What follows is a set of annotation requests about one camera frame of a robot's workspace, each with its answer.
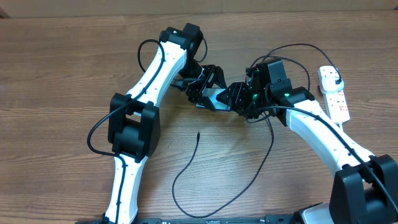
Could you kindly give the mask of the blue Galaxy smartphone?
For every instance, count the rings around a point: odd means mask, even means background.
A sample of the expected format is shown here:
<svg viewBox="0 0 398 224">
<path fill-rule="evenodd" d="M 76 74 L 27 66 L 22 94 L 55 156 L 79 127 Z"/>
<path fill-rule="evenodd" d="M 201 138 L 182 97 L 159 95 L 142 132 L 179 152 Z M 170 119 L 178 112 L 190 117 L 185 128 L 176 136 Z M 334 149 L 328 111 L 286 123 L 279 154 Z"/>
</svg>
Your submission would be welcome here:
<svg viewBox="0 0 398 224">
<path fill-rule="evenodd" d="M 223 88 L 206 88 L 202 93 L 202 102 L 198 104 L 198 107 L 206 108 L 211 111 L 231 111 L 231 108 L 218 101 L 216 99 L 217 95 L 224 91 Z"/>
</svg>

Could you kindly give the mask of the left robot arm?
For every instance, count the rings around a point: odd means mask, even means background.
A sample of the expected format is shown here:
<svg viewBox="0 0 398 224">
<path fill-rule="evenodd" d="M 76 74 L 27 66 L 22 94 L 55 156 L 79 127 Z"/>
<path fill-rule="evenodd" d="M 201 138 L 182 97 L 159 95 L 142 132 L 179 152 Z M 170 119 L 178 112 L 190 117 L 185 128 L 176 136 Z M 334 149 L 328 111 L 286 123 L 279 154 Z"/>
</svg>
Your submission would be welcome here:
<svg viewBox="0 0 398 224">
<path fill-rule="evenodd" d="M 108 141 L 112 145 L 115 174 L 111 201 L 100 223 L 134 223 L 144 166 L 160 139 L 159 106 L 170 86 L 184 91 L 199 108 L 228 111 L 216 95 L 226 89 L 223 72 L 201 66 L 194 56 L 204 42 L 200 28 L 188 23 L 182 30 L 163 30 L 157 53 L 139 82 L 125 95 L 111 99 Z"/>
</svg>

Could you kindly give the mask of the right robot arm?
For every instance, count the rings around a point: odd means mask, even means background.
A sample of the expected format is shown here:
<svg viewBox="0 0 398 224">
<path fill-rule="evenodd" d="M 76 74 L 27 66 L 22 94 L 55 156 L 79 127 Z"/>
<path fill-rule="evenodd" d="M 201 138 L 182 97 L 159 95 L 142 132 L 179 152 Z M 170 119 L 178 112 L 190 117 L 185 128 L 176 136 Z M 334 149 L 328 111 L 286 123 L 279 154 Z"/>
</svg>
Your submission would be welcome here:
<svg viewBox="0 0 398 224">
<path fill-rule="evenodd" d="M 322 110 L 304 87 L 293 88 L 280 59 L 247 68 L 248 80 L 216 96 L 245 118 L 275 116 L 297 133 L 334 178 L 329 203 L 295 212 L 291 223 L 397 222 L 397 163 L 355 143 Z"/>
</svg>

